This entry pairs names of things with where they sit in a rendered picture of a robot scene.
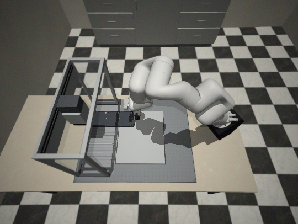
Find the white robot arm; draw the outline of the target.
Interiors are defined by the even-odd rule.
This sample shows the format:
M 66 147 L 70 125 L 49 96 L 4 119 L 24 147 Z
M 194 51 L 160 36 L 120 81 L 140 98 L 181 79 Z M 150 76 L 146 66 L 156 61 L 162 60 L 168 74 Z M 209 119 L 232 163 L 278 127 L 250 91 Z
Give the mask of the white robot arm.
M 151 107 L 153 99 L 173 100 L 195 113 L 198 122 L 204 125 L 224 128 L 238 121 L 232 118 L 236 114 L 230 112 L 235 106 L 234 99 L 217 81 L 208 78 L 196 88 L 186 81 L 169 84 L 173 69 L 173 60 L 164 55 L 139 62 L 129 80 L 129 97 L 124 98 L 124 110 Z

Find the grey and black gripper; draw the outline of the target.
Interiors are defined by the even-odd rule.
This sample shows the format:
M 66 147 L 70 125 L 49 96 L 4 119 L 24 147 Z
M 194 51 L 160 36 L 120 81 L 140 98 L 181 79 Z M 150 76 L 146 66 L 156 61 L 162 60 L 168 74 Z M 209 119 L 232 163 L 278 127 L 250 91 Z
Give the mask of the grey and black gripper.
M 135 119 L 136 120 L 139 120 L 140 119 L 140 115 L 141 115 L 141 109 L 140 110 L 135 110 L 133 111 L 134 112 L 134 115 L 135 115 Z

